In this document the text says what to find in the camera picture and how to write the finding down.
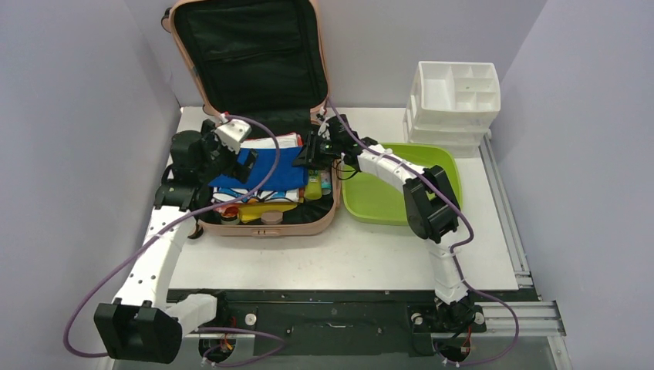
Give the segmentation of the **blue cloth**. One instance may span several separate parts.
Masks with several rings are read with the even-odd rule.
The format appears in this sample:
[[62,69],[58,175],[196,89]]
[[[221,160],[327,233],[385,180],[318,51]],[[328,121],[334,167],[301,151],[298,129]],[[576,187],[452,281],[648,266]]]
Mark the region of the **blue cloth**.
[[[270,178],[261,186],[260,190],[270,191],[283,191],[283,190],[297,190],[304,187],[308,182],[308,171],[301,166],[292,166],[293,160],[300,153],[302,148],[300,146],[281,148],[280,159],[275,168],[274,173]],[[241,183],[238,180],[220,175],[213,179],[210,187],[218,188],[235,188],[243,190],[251,190],[264,179],[271,169],[275,159],[275,149],[255,149],[258,154],[248,181]]]

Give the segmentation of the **pink hard-shell suitcase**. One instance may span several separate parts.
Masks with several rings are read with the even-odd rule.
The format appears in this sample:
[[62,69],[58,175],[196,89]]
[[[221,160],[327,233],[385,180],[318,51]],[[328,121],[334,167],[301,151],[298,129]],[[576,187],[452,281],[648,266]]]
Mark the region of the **pink hard-shell suitcase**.
[[[277,137],[299,135],[298,144],[316,126],[315,114],[325,105],[329,79],[322,55],[319,17],[311,1],[181,1],[169,8],[162,26],[174,37],[204,101],[207,119],[223,123],[242,119],[251,126],[245,140],[271,138],[275,160],[257,192],[274,173],[280,159]],[[204,229],[222,236],[305,236],[322,232],[339,203],[340,182],[335,163],[332,193],[307,201],[300,189],[298,206],[284,213],[281,224],[260,219],[238,225],[221,224],[214,209],[242,203],[241,197],[211,202],[198,217]]]

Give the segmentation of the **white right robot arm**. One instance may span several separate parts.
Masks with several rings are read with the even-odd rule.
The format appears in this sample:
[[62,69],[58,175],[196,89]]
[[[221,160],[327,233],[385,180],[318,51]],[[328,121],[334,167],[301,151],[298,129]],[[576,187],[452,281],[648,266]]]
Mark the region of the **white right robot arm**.
[[412,232],[427,242],[433,265],[437,306],[435,319],[446,332],[459,335],[470,330],[480,312],[469,297],[469,286],[457,258],[457,248],[471,238],[446,247],[443,237],[467,229],[470,222],[460,210],[445,170],[424,167],[396,155],[369,137],[359,137],[344,115],[333,116],[311,129],[294,158],[295,167],[323,170],[341,160],[355,173],[365,173],[388,184],[403,196],[407,223]]

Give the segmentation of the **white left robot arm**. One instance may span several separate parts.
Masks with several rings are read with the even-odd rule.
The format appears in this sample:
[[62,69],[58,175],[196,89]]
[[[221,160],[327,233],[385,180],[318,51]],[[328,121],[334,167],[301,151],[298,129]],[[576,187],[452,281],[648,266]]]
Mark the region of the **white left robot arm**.
[[191,294],[167,306],[167,293],[180,253],[211,202],[208,184],[220,175],[247,181],[258,156],[239,160],[238,154],[250,132],[250,124],[230,118],[207,119],[199,131],[173,135],[145,248],[113,301],[99,304],[93,316],[110,358],[169,364],[185,335],[201,325],[210,331],[228,326],[230,310],[217,297]]

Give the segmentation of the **small white pink bottle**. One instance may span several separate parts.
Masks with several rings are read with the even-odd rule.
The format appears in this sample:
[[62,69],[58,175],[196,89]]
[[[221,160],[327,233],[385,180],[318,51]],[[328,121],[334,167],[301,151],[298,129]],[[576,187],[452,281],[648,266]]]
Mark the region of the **small white pink bottle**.
[[330,195],[332,193],[332,177],[329,171],[323,170],[320,172],[320,185],[322,196]]

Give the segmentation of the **yellow-green spray bottle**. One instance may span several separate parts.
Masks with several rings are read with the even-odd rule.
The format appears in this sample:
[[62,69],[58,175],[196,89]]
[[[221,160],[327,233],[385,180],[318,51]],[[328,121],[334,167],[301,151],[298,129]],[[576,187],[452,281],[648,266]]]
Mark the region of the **yellow-green spray bottle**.
[[322,197],[322,180],[319,170],[308,172],[308,182],[305,186],[304,197],[307,201],[319,200]]

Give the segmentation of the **red folded garment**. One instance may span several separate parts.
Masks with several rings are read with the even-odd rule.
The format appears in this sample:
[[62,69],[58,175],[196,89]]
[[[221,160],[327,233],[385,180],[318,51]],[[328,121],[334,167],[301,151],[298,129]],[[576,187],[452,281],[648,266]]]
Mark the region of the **red folded garment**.
[[227,215],[227,217],[235,217],[239,213],[239,207],[240,207],[239,203],[231,203],[220,207],[216,207],[214,211],[220,215]]

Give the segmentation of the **yellow packet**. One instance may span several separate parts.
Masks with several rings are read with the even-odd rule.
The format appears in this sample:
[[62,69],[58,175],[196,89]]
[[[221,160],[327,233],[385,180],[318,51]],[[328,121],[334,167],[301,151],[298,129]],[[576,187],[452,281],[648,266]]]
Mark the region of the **yellow packet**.
[[260,219],[265,212],[286,212],[295,209],[297,206],[297,203],[289,202],[246,203],[238,207],[238,217],[242,223],[250,223]]

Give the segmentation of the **small round gold-rim jar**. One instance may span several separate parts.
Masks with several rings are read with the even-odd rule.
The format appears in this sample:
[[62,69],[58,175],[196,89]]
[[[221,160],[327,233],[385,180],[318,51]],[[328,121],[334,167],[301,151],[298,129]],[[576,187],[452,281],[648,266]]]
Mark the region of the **small round gold-rim jar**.
[[239,213],[223,213],[220,215],[221,224],[238,225],[240,221]]

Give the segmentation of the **pink octagonal lid jar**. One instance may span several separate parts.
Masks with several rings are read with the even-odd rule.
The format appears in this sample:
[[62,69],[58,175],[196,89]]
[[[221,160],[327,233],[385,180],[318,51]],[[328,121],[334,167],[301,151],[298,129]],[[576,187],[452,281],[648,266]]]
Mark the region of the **pink octagonal lid jar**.
[[284,213],[280,210],[268,210],[261,214],[260,220],[265,225],[281,224]]

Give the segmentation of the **green plastic tray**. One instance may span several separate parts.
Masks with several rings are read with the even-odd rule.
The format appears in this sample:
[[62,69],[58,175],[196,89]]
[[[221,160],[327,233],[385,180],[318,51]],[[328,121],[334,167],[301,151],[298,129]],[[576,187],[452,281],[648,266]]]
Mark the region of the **green plastic tray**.
[[[418,166],[442,167],[459,205],[464,203],[458,168],[449,152],[437,146],[416,143],[384,143],[383,146]],[[347,211],[359,222],[407,225],[403,193],[370,174],[359,173],[343,181],[342,199]]]

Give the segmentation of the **white drawer organizer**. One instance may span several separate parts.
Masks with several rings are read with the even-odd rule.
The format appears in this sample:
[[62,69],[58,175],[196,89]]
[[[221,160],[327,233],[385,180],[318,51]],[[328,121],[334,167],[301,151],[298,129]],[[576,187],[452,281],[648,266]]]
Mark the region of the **white drawer organizer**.
[[478,155],[501,111],[492,62],[420,61],[403,117],[408,143],[433,145],[456,158]]

